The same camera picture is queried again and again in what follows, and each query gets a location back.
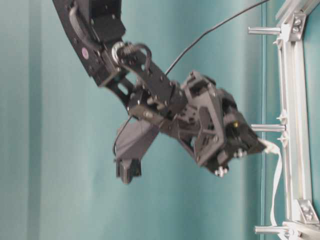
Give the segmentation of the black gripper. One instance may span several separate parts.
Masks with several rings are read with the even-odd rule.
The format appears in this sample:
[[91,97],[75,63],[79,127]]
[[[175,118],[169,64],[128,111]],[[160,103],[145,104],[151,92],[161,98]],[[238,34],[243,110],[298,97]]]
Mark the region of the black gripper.
[[181,89],[187,104],[172,120],[165,119],[159,130],[175,138],[198,166],[223,177],[231,159],[265,150],[233,96],[217,88],[213,79],[192,71]]

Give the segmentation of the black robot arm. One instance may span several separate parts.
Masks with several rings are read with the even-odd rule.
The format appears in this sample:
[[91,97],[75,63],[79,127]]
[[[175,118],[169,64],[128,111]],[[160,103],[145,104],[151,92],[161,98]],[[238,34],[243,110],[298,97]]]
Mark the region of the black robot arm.
[[264,151],[231,94],[192,71],[169,80],[143,43],[123,41],[119,0],[55,0],[64,32],[87,74],[109,89],[129,116],[113,144],[116,176],[129,184],[158,134],[176,139],[200,167],[222,177],[233,158]]

